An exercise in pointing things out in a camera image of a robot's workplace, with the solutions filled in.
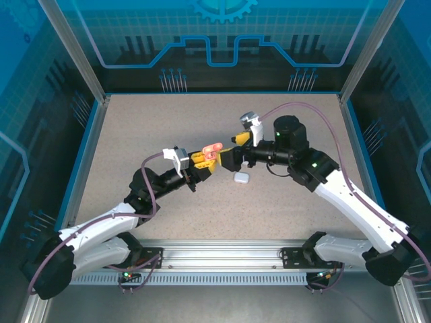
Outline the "pink earbud charging case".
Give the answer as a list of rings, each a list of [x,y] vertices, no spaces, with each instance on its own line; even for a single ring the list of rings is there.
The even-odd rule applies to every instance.
[[[215,160],[218,156],[218,153],[223,149],[223,144],[213,143],[211,145],[205,146],[201,152],[204,155],[205,161]]]

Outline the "aluminium table edge rail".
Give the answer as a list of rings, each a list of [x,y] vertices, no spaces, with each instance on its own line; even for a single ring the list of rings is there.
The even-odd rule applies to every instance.
[[[354,107],[350,100],[343,102],[341,100],[341,96],[339,96],[338,99],[356,164],[358,166],[361,182],[364,187],[364,192],[385,210],[385,202],[376,179],[374,168],[366,148],[365,140],[363,138]]]
[[[103,103],[94,102],[57,217],[56,231],[76,222],[110,98],[108,94]]]

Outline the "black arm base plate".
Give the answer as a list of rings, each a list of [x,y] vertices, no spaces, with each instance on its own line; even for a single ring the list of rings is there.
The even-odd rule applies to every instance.
[[[284,269],[339,269],[340,262],[321,259],[314,250],[304,250],[302,247],[286,247],[279,251],[279,257]]]
[[[152,260],[152,258],[154,258],[157,255],[159,256],[159,259]],[[160,269],[162,268],[163,257],[164,257],[163,248],[160,248],[160,247],[143,248],[138,258],[138,261],[136,262],[136,265],[145,264],[143,268],[151,269],[154,263],[156,263],[155,268]]]

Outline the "aluminium mounting rail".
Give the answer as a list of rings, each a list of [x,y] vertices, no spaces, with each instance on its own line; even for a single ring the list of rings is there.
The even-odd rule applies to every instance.
[[[284,269],[279,251],[302,247],[302,240],[140,240],[144,248],[164,249],[161,271],[308,271],[327,269]],[[317,255],[326,261],[344,263],[346,268],[365,270],[364,252],[371,250],[366,240],[325,235],[317,243]]]

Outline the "aluminium enclosure post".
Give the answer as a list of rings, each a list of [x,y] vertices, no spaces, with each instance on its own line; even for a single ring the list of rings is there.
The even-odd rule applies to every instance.
[[[355,62],[339,94],[339,103],[347,104],[377,50],[383,43],[387,32],[398,16],[405,0],[388,0],[373,30],[371,31],[359,57]]]
[[[86,85],[91,91],[92,95],[103,104],[106,99],[106,94],[102,85],[87,59],[78,39],[76,38],[73,30],[68,24],[63,12],[55,0],[38,0],[39,5],[43,9],[49,22],[54,28],[57,36],[60,38],[63,46],[67,50],[72,61],[75,63],[80,75],[84,79]]]

